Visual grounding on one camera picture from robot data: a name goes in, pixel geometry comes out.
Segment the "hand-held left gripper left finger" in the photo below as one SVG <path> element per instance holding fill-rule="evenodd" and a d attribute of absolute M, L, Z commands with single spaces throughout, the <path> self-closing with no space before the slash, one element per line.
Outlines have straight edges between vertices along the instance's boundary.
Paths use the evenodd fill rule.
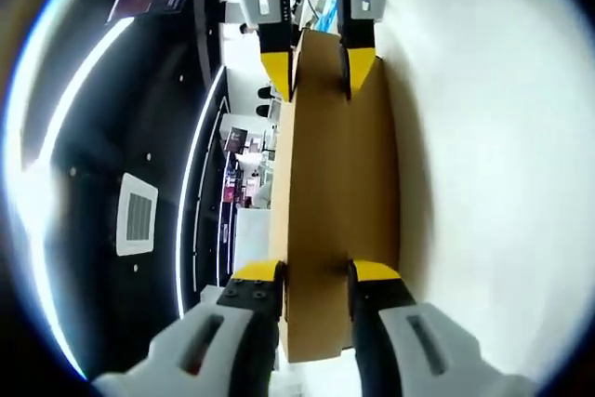
<path fill-rule="evenodd" d="M 201 302 L 157 336 L 124 373 L 106 373 L 99 396 L 266 396 L 269 393 L 286 266 L 255 261 L 236 271 L 218 300 Z"/>

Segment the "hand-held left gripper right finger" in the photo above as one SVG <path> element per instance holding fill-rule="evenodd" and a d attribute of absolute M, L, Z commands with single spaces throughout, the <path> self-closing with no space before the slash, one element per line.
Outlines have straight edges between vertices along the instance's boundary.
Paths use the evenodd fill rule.
<path fill-rule="evenodd" d="M 482 357 L 475 336 L 435 306 L 418 303 L 391 267 L 348 267 L 352 345 L 364 396 L 532 396 L 534 382 Z"/>

